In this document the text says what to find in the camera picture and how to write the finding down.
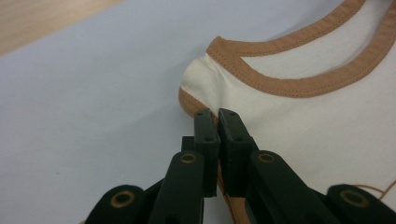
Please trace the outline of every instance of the neckline binding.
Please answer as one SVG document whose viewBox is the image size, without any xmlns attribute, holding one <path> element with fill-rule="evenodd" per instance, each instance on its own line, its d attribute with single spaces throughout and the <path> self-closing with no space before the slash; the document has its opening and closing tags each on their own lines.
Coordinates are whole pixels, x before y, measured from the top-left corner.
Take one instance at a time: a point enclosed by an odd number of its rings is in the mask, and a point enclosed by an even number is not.
<svg viewBox="0 0 396 224">
<path fill-rule="evenodd" d="M 343 25 L 361 9 L 364 2 L 346 0 L 323 19 L 290 35 L 266 42 L 233 41 L 218 36 L 206 52 L 232 75 L 258 91 L 294 98 L 336 91 L 370 74 L 392 48 L 396 39 L 396 0 L 391 3 L 368 46 L 351 62 L 331 71 L 299 79 L 267 77 L 251 68 L 242 57 L 276 54 L 309 43 Z"/>
</svg>

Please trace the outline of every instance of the fabric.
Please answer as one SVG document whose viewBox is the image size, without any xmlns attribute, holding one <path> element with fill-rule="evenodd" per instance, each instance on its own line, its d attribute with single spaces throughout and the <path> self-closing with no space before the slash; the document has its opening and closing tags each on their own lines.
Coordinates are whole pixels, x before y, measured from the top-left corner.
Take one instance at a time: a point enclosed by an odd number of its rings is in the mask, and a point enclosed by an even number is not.
<svg viewBox="0 0 396 224">
<path fill-rule="evenodd" d="M 395 36 L 395 1 L 346 0 L 274 40 L 217 37 L 187 68 L 179 101 L 190 115 L 237 112 L 259 148 L 310 188 L 356 185 L 395 210 Z M 244 200 L 225 197 L 234 221 L 247 223 Z"/>
</svg>

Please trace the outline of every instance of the screw hole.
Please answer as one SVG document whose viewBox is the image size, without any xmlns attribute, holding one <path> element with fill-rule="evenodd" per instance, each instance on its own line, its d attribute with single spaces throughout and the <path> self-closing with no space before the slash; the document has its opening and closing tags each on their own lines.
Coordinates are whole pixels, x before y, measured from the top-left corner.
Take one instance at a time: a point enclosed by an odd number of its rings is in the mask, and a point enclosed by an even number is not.
<svg viewBox="0 0 396 224">
<path fill-rule="evenodd" d="M 129 190 L 120 191 L 111 198 L 111 205 L 122 208 L 134 202 L 134 194 Z"/>
<path fill-rule="evenodd" d="M 356 207 L 367 207 L 369 205 L 369 201 L 366 199 L 366 197 L 351 189 L 345 189 L 341 191 L 340 196 L 345 202 Z"/>
<path fill-rule="evenodd" d="M 273 163 L 273 162 L 275 162 L 275 157 L 269 153 L 262 153 L 259 155 L 259 161 L 262 161 L 265 163 Z"/>
<path fill-rule="evenodd" d="M 180 157 L 181 162 L 184 163 L 193 163 L 196 160 L 196 157 L 194 154 L 184 154 Z"/>
</svg>

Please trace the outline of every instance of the wooden floor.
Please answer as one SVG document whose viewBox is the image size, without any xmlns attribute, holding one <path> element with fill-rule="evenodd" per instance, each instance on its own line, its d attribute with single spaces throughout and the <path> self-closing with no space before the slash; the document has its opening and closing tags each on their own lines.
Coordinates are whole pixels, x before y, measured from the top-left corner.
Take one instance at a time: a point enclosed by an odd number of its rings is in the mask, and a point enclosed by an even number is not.
<svg viewBox="0 0 396 224">
<path fill-rule="evenodd" d="M 122 0 L 0 0 L 0 56 Z"/>
</svg>

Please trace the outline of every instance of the stitching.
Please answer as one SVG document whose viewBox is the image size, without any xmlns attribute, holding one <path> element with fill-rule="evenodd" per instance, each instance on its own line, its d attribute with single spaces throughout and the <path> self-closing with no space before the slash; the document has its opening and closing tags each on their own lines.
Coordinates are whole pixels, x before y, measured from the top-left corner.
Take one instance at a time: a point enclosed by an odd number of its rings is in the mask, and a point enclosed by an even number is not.
<svg viewBox="0 0 396 224">
<path fill-rule="evenodd" d="M 386 15 L 386 17 L 385 17 L 386 21 L 391 21 L 393 18 L 396 17 L 396 15 L 394 15 L 392 11 L 390 11 L 389 13 L 390 13 L 390 15 L 388 14 L 388 16 Z M 258 85 L 252 79 L 252 77 L 244 76 L 244 74 L 234 64 L 232 64 L 224 56 L 224 54 L 219 52 L 218 49 L 209 48 L 207 50 L 207 53 L 216 62 L 220 63 L 224 68 L 229 70 L 233 75 L 236 73 L 235 76 L 238 79 L 240 79 L 241 81 L 247 83 L 249 86 L 253 87 L 254 89 L 256 89 L 258 91 L 263 91 L 263 92 L 271 93 L 271 94 L 274 94 L 274 95 L 289 96 L 289 97 L 310 97 L 310 96 L 321 95 L 321 94 L 324 94 L 324 93 L 327 93 L 327 92 L 330 92 L 330 91 L 334 91 L 334 90 L 340 89 L 342 87 L 345 87 L 346 85 L 349 85 L 349 84 L 353 83 L 354 81 L 357 81 L 357 80 L 362 79 L 363 77 L 367 76 L 370 73 L 370 71 L 372 71 L 382 61 L 382 59 L 388 53 L 389 49 L 391 48 L 392 43 L 394 42 L 394 41 L 391 41 L 391 40 L 394 39 L 395 31 L 396 31 L 395 29 L 392 29 L 392 33 L 391 33 L 390 36 L 392 36 L 393 38 L 389 38 L 388 43 L 383 45 L 381 49 L 377 50 L 378 53 L 377 53 L 376 57 L 374 58 L 373 63 L 366 64 L 366 66 L 364 66 L 362 69 L 360 69 L 360 71 L 358 70 L 359 72 L 357 72 L 354 76 L 347 77 L 345 79 L 332 82 L 332 83 L 327 84 L 325 86 L 320 86 L 320 87 L 317 87 L 317 88 L 314 88 L 314 89 L 311 89 L 311 90 L 306 90 L 306 91 L 287 90 L 287 89 L 274 88 L 274 87 L 266 85 L 265 83 L 261 83 L 261 85 Z"/>
<path fill-rule="evenodd" d="M 272 49 L 272 50 L 268 50 L 268 51 L 258 51 L 258 52 L 237 51 L 236 53 L 239 54 L 239 55 L 241 55 L 242 57 L 243 57 L 243 56 L 246 56 L 246 57 L 249 57 L 249 56 L 250 56 L 250 57 L 251 57 L 251 56 L 259 56 L 259 55 L 263 55 L 263 54 L 274 54 L 274 53 L 279 53 L 279 52 L 282 52 L 282 51 L 286 51 L 286 50 L 288 50 L 288 49 L 296 48 L 296 47 L 298 47 L 298 46 L 301 46 L 301 45 L 303 45 L 303 44 L 306 44 L 307 42 L 310 42 L 310 41 L 312 41 L 312 40 L 315 40 L 315 39 L 317 39 L 317 38 L 320 38 L 320 37 L 322 37 L 322 36 L 324 36 L 324 35 L 326 35 L 326 34 L 332 32 L 332 31 L 335 30 L 336 28 L 338 28 L 340 25 L 342 25 L 343 23 L 345 23 L 346 20 L 349 19 L 351 15 L 354 15 L 354 14 L 355 14 L 355 13 L 359 10 L 359 8 L 361 8 L 361 6 L 363 5 L 363 3 L 364 3 L 363 1 L 360 1 L 358 5 L 351 7 L 351 10 L 350 10 L 347 14 L 345 14 L 344 17 L 342 17 L 342 18 L 340 18 L 339 20 L 337 20 L 337 22 L 333 23 L 332 26 L 330 26 L 329 28 L 324 29 L 324 30 L 322 30 L 322 31 L 320 31 L 320 32 L 318 32 L 318 33 L 316 33 L 316 34 L 314 34 L 314 35 L 307 36 L 306 38 L 304 38 L 304 39 L 302 39 L 302 40 L 300 40 L 300 41 L 298 41 L 298 42 L 295 42 L 295 43 L 293 43 L 293 44 L 290 44 L 290 45 L 281 47 L 281 48 L 279 48 L 279 49 Z M 290 34 L 290 35 L 295 35 L 295 34 L 298 34 L 298 33 L 300 33 L 300 32 L 303 32 L 303 31 L 304 31 L 304 30 L 300 30 L 300 31 L 294 32 L 294 33 L 292 33 L 292 34 Z"/>
<path fill-rule="evenodd" d="M 393 32 L 392 32 L 392 35 L 391 36 L 395 36 L 395 30 L 393 30 Z M 343 80 L 341 80 L 341 81 L 336 81 L 336 82 L 333 82 L 333 83 L 330 83 L 330 84 L 328 84 L 328 85 L 326 85 L 326 86 L 321 86 L 321 87 L 318 87 L 318 88 L 315 88 L 315 89 L 311 89 L 311 90 L 307 90 L 307 91 L 294 91 L 294 90 L 286 90 L 286 89 L 280 89 L 280 88 L 273 88 L 273 87 L 270 87 L 270 86 L 268 86 L 268 85 L 265 85 L 265 84 L 261 84 L 261 85 L 257 85 L 253 80 L 252 80 L 252 78 L 251 77 L 244 77 L 243 75 L 242 75 L 242 72 L 234 65 L 234 64 L 232 64 L 229 60 L 227 60 L 227 58 L 222 54 L 222 53 L 220 53 L 217 49 L 211 49 L 211 50 L 209 50 L 208 51 L 208 53 L 212 56 L 212 57 L 214 57 L 214 59 L 218 62 L 218 63 L 220 63 L 223 67 L 225 67 L 225 68 L 228 68 L 229 69 L 229 71 L 232 73 L 232 74 L 234 74 L 234 73 L 237 73 L 238 75 L 236 76 L 236 77 L 238 77 L 238 79 L 240 79 L 240 80 L 242 80 L 243 82 L 245 82 L 245 83 L 251 83 L 251 86 L 252 87 L 254 87 L 255 89 L 257 89 L 257 90 L 260 90 L 260 91 L 265 91 L 265 92 L 269 92 L 269 93 L 272 93 L 272 94 L 281 94 L 281 95 L 288 95 L 288 96 L 300 96 L 300 94 L 292 94 L 292 93 L 278 93 L 278 92 L 274 92 L 274 91 L 288 91 L 288 92 L 295 92 L 295 93 L 306 93 L 306 95 L 307 96 L 309 96 L 310 94 L 309 94 L 309 92 L 312 92 L 312 91 L 323 91 L 323 89 L 327 89 L 327 88 L 340 88 L 340 87 L 343 87 L 343 86 L 345 86 L 345 85 L 347 85 L 347 83 L 351 80 L 351 79 L 354 79 L 354 78 L 356 78 L 356 79 L 361 79 L 362 77 L 365 77 L 370 71 L 368 71 L 369 70 L 369 68 L 370 67 L 376 67 L 378 64 L 379 64 L 379 61 L 382 61 L 382 59 L 383 59 L 383 57 L 386 55 L 386 53 L 385 53 L 385 51 L 387 51 L 387 49 L 388 49 L 388 46 L 392 43 L 393 41 L 389 41 L 388 42 L 388 44 L 387 45 L 384 45 L 378 52 L 378 56 L 375 58 L 375 60 L 374 60 L 374 62 L 373 63 L 370 63 L 370 64 L 366 64 L 366 66 L 364 66 L 362 69 L 361 69 L 361 71 L 359 72 L 359 73 L 357 73 L 355 76 L 352 76 L 352 77 L 348 77 L 348 78 L 346 78 L 346 79 L 343 79 Z M 268 89 L 272 89 L 272 91 L 271 90 L 262 90 L 262 88 L 268 88 Z"/>
</svg>

